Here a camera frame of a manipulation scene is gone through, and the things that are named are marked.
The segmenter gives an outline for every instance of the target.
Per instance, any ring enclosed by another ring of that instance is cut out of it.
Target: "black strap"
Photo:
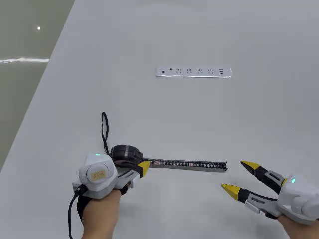
[[[128,191],[129,186],[125,185],[122,189],[119,189],[121,194],[124,195],[126,194],[126,192]],[[86,208],[86,206],[89,204],[89,202],[92,200],[92,198],[88,198],[88,197],[84,197],[84,196],[79,196],[78,199],[78,204],[76,206],[76,209],[78,211],[78,214],[80,216],[80,219],[82,221],[82,217],[83,217],[83,212],[84,209]]]
[[[104,131],[103,131],[104,121],[105,121],[105,125],[106,125],[105,136],[104,136]],[[105,112],[102,112],[102,128],[101,128],[101,132],[102,132],[102,139],[103,139],[103,143],[104,143],[104,150],[105,150],[107,155],[110,155],[108,144],[106,143],[106,140],[108,139],[108,136],[109,136],[109,120],[108,120],[108,117],[106,116]]]

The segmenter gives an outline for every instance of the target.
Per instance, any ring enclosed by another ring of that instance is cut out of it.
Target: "tape measure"
[[[117,145],[111,149],[110,155],[114,163],[120,167],[132,167],[143,161],[150,161],[150,168],[170,168],[204,172],[226,172],[227,170],[227,162],[143,158],[143,153],[136,147],[130,145]]]

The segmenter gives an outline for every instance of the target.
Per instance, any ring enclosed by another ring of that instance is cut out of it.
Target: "robotic hand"
[[[257,163],[241,161],[241,164],[279,196],[278,199],[267,198],[247,189],[222,184],[223,189],[236,201],[244,203],[255,213],[262,211],[266,217],[272,219],[284,214],[297,223],[312,225],[319,218],[319,189],[302,176],[284,178]]]
[[[81,220],[85,207],[92,199],[102,199],[113,189],[119,189],[123,195],[146,175],[150,162],[143,161],[139,154],[135,147],[118,145],[112,148],[111,156],[97,153],[87,155],[72,183],[75,193],[83,185],[86,186],[85,193],[79,195],[77,205]]]

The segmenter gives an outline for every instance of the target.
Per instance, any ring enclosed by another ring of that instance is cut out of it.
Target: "yellow fingertip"
[[[242,164],[246,164],[249,167],[251,167],[252,169],[256,169],[258,167],[260,167],[260,165],[258,163],[254,163],[254,162],[248,162],[248,161],[240,161]]]
[[[146,173],[150,167],[150,164],[151,164],[150,161],[144,161],[144,162],[138,164],[138,166],[143,169],[143,177],[146,175]]]
[[[284,181],[283,181],[283,183],[281,184],[281,186],[283,187],[286,182],[287,182],[287,178],[284,179]]]
[[[240,187],[229,185],[229,184],[221,184],[221,187],[236,201],[238,201],[238,193]]]

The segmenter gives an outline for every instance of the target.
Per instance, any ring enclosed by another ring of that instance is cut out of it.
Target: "yellow label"
[[[100,180],[100,179],[103,179],[105,177],[106,177],[105,170],[98,171],[98,172],[95,172],[95,173],[91,173],[91,181],[92,182]]]

